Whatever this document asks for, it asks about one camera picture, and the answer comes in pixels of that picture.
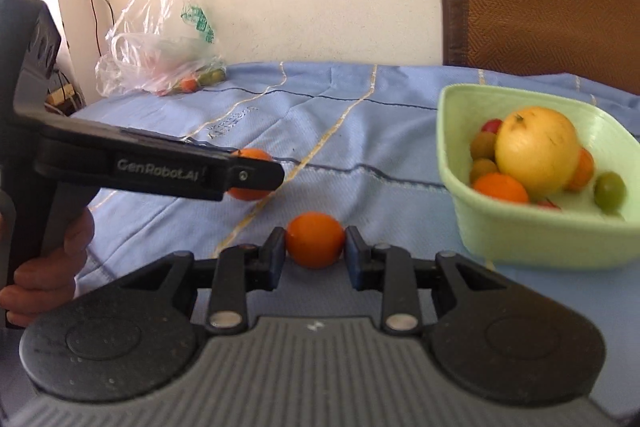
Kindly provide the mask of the person's left hand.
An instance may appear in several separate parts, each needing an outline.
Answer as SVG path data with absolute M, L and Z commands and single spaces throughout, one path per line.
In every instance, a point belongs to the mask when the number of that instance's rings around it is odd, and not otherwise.
M 14 283 L 1 291 L 6 321 L 26 327 L 38 315 L 72 301 L 75 277 L 86 264 L 93 236 L 94 220 L 85 208 L 67 227 L 61 246 L 21 265 L 14 273 Z

